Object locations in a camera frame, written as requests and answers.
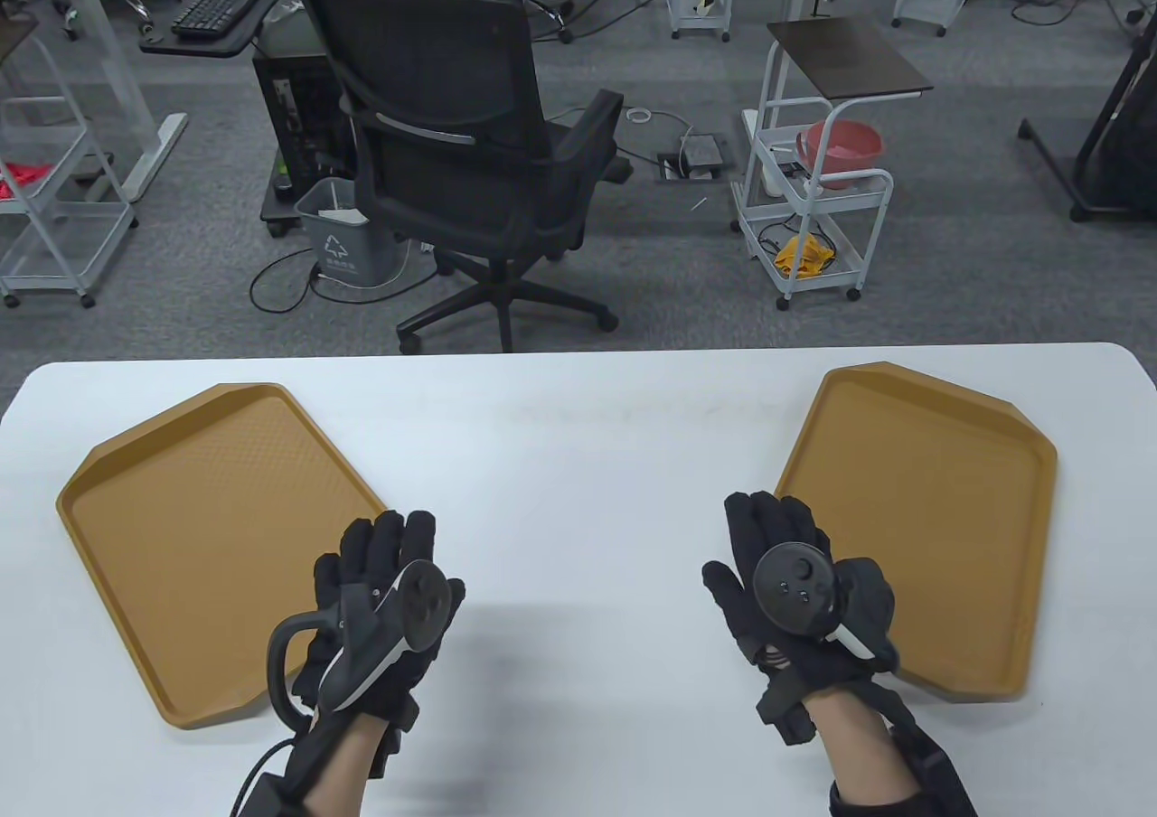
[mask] tan plastic tray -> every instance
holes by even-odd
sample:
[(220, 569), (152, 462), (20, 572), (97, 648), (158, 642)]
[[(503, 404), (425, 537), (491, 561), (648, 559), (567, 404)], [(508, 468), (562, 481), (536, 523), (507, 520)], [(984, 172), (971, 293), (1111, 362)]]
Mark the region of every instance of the tan plastic tray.
[(1009, 698), (1029, 676), (1056, 450), (1008, 402), (887, 362), (830, 371), (780, 479), (896, 590), (902, 672)]
[(214, 387), (106, 441), (57, 500), (157, 711), (185, 729), (265, 693), (274, 625), (316, 606), (314, 560), (382, 509), (272, 383)]

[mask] forearm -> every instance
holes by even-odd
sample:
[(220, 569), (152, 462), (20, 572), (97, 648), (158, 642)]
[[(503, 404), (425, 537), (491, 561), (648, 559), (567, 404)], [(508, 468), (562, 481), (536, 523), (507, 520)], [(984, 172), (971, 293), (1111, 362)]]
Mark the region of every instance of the forearm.
[(827, 751), (840, 800), (849, 805), (887, 805), (920, 793), (884, 719), (842, 690), (804, 699)]
[(312, 817), (358, 817), (361, 811), (366, 780), (386, 722), (370, 715), (359, 715), (346, 737), (333, 752), (304, 805)]

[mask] office chair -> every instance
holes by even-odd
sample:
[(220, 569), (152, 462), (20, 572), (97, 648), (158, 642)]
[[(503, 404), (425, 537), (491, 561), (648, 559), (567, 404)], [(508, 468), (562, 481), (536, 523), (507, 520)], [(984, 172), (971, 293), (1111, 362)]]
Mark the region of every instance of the office chair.
[(421, 349), (419, 329), (487, 302), (504, 352), (514, 300), (585, 311), (613, 331), (605, 304), (523, 275), (582, 244), (599, 179), (631, 176), (616, 156), (621, 95), (599, 91), (574, 127), (544, 120), (522, 0), (302, 3), (353, 123), (361, 213), (384, 242), (428, 242), (440, 273), (476, 281), (398, 325), (401, 352)]

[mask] trash bin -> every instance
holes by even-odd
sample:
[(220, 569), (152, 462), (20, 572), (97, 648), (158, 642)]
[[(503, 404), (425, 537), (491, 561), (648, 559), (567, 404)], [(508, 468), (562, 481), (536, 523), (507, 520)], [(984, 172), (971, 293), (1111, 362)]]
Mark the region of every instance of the trash bin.
[(405, 263), (405, 242), (370, 226), (354, 205), (348, 178), (322, 178), (294, 209), (314, 243), (318, 267), (331, 279), (376, 287), (397, 275)]

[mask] dark brown tabletop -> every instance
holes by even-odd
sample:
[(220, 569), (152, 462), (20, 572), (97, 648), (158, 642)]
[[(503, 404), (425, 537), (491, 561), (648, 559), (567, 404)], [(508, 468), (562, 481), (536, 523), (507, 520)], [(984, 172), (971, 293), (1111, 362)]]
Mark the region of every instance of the dark brown tabletop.
[(24, 42), (36, 25), (36, 16), (17, 15), (16, 19), (5, 19), (5, 15), (0, 13), (0, 64), (8, 60), (9, 54), (16, 52), (17, 45)]
[(929, 90), (930, 81), (864, 19), (806, 19), (767, 25), (827, 100)]

